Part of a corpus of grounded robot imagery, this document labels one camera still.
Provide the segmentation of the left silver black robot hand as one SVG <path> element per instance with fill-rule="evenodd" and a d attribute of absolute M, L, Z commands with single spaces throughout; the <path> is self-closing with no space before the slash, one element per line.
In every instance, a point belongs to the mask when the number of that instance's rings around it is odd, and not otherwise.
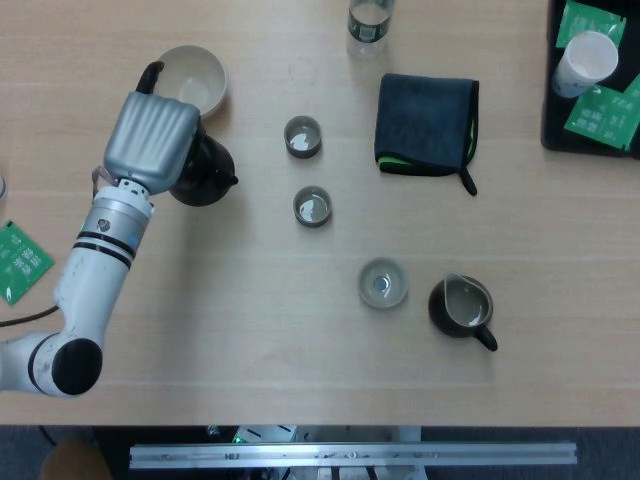
<path fill-rule="evenodd" d="M 103 156 L 112 178 L 140 184 L 150 195 L 177 182 L 200 125 L 194 105 L 154 93 L 163 70 L 159 60 L 146 66 L 121 108 Z"/>

